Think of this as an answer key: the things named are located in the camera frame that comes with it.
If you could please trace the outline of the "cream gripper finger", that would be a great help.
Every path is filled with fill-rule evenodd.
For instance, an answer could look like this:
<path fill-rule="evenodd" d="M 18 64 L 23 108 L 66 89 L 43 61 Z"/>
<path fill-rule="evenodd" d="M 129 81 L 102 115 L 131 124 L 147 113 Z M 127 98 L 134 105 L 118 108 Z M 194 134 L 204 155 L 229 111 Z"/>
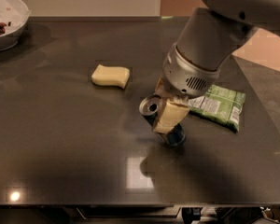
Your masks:
<path fill-rule="evenodd" d="M 178 100 L 161 99 L 161 110 L 153 123 L 155 133 L 169 133 L 188 114 L 190 107 Z"/>
<path fill-rule="evenodd" d="M 156 84 L 154 93 L 159 95 L 162 98 L 167 98 L 168 97 L 168 92 L 164 88 L 164 83 L 163 83 L 163 80 L 162 80 L 161 77 L 159 78 L 159 80 Z"/>

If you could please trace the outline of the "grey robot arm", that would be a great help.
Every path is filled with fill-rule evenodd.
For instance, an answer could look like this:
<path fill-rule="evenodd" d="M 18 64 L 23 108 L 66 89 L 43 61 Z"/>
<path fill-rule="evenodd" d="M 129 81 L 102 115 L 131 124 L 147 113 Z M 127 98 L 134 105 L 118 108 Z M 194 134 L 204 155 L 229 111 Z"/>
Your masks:
<path fill-rule="evenodd" d="M 167 134 L 189 112 L 188 100 L 204 95 L 222 64 L 258 28 L 280 36 L 280 0 L 203 0 L 164 63 L 155 93 L 161 110 L 153 131 Z"/>

